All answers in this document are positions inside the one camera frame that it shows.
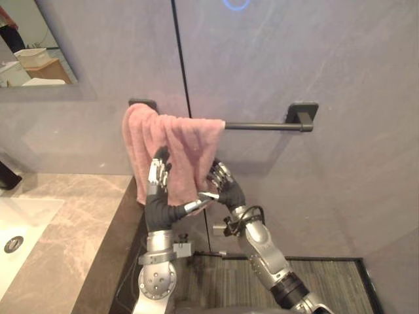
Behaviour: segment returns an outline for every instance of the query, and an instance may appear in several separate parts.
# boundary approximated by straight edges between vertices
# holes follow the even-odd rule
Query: marble countertop
[[[42,173],[22,177],[18,187],[1,196],[65,202],[0,301],[0,313],[71,313],[132,177]]]

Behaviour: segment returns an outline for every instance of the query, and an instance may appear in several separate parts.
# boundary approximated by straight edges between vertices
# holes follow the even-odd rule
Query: gray carpet
[[[292,260],[290,263],[306,286],[335,313],[374,313],[355,262]],[[203,308],[278,307],[247,260],[194,256],[176,260],[174,264],[178,275],[175,304]]]

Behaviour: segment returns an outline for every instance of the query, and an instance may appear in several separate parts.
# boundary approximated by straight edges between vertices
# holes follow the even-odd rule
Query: towel bar
[[[144,103],[158,113],[157,103],[154,100],[132,98],[128,101],[129,105],[134,103]],[[225,128],[226,130],[311,132],[318,108],[317,103],[293,103],[288,107],[285,123],[226,122]]]

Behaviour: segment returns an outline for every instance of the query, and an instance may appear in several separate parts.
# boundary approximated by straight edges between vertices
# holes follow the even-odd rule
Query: black tube
[[[225,129],[226,130],[262,130],[262,131],[302,131],[302,124],[226,122]]]
[[[291,309],[308,294],[308,289],[294,273],[289,273],[270,291],[276,303],[283,309]]]
[[[158,194],[147,195],[145,202],[145,222],[149,232],[170,230],[172,224],[187,215],[182,205],[170,206]]]

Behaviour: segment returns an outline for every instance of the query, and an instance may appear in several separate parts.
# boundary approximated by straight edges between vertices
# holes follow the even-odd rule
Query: white sink
[[[63,203],[0,197],[0,299]]]

